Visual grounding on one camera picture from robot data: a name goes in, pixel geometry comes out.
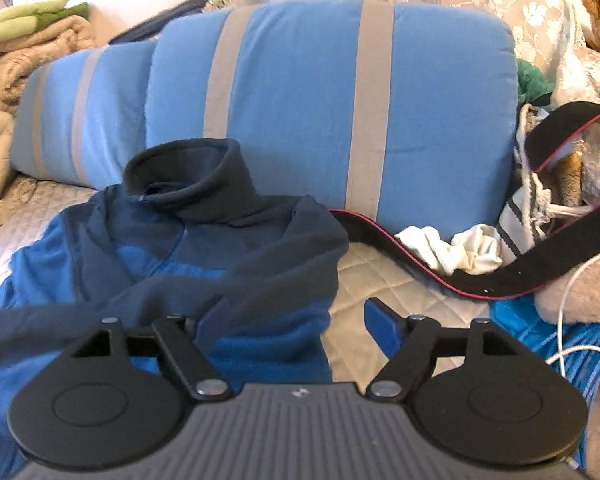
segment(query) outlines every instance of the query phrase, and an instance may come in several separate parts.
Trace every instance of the white logo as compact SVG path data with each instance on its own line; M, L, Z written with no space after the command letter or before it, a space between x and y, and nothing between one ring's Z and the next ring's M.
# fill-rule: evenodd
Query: white logo
M302 399L303 397L306 397L309 394L311 394L311 392L309 390L307 390L306 388L300 388L299 390L293 390L291 392L291 395L293 395L294 397L296 397L298 399Z

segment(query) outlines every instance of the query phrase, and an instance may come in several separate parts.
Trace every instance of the beige quilted mattress cover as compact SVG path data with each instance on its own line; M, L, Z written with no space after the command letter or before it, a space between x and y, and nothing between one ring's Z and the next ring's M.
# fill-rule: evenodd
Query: beige quilted mattress cover
M40 182L31 200L0 227L0 284L8 276L11 255L40 238L49 221L62 209L85 202L91 189ZM416 279L375 249L351 244L338 265L340 286L331 307L331 326L323 343L335 381L353 381L364 391L386 363L366 332L363 305L375 296L402 316L425 314L443 326L464 328L475 317L488 317L484 302L462 300L432 282ZM436 373L462 364L462 358L440 360ZM587 449L589 474L600 480L600 390L594 403Z

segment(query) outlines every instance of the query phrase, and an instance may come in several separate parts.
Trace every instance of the red edge of strap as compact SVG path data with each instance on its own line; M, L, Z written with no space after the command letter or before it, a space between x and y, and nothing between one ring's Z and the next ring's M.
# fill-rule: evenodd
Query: red edge of strap
M385 231L383 228L381 228L371 218L368 218L368 217L361 215L360 213L356 213L354 211L349 211L347 209L331 209L330 211L334 212L334 213L344 213L345 215L355 216L356 218L359 218L362 221L366 222L366 224L368 224L369 227L374 229L376 232L380 233L387 240L390 240L396 246L396 248L400 249L400 251L402 253L404 253L404 255L409 260L411 260L420 270L422 270L428 276L432 277L435 281L437 281L440 285L444 286L448 290L451 290L452 292L458 294L459 296L464 296L465 298L472 298L472 300L482 300L482 301L513 300L514 298L519 298L520 296L525 296L527 294L530 294L530 293L534 292L535 290L538 290L538 289L548 285L549 283L551 283L551 282L543 283L542 285L539 285L536 288L532 288L531 290L527 290L525 292L519 292L517 294L511 294L510 296L488 296L487 294L484 294L484 295L471 294L470 292L465 292L464 290L459 290L459 289L455 288L454 286L450 285L448 282L446 282L442 278L442 276L435 273L433 270L429 269L429 267L427 267L425 264L423 264L416 256L411 254L409 252L409 250L407 248L405 248L404 245L402 245L396 237L392 236L387 231Z
M539 173L540 171L544 170L546 165L551 161L552 158L554 158L556 153L558 153L568 142L570 142L571 139L573 139L573 137L579 136L584 130L586 130L593 123L595 123L599 120L600 120L600 114L596 115L592 120L590 120L583 126L579 127L575 132L573 132L569 137L567 137L567 139L560 146L558 146L558 148L550 156L548 156L546 158L546 160L542 164L540 164L540 166L538 168L531 168L531 171L533 171L534 173Z

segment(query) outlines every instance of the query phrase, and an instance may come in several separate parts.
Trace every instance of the metal bolt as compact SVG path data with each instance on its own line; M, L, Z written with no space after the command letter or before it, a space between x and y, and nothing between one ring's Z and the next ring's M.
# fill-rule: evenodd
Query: metal bolt
M376 397L391 399L400 395L402 387L395 381L378 381L371 385L371 393Z
M205 379L196 384L196 391L206 397L217 397L224 395L229 385L221 379Z

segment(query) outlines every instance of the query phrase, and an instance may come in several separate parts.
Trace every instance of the cord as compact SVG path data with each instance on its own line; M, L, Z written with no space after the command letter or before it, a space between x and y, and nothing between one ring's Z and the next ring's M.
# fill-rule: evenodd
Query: cord
M581 351L581 350L593 350L596 352L600 352L600 347L594 346L594 345L573 346L571 348L567 348L566 350L562 346L562 324L563 324L563 319L564 319L564 307L567 303L567 298L569 297L569 293L571 292L573 285L575 284L576 280L580 277L580 275L588 267L592 266L594 263L596 263L598 261L600 261L600 254L597 254L593 258L590 258L589 260L587 260L578 270L576 270L573 273L573 276L571 277L571 279L569 280L569 283L567 283L567 286L564 289L564 294L562 295L562 299L560 300L560 308L558 310L558 326L556 329L556 335L557 335L557 339L558 339L558 353L556 355L549 357L546 360L546 363L553 364L553 363L555 363L556 360L560 359L560 374L564 378L567 377L567 373L564 368L564 356L565 355L568 355L572 352Z

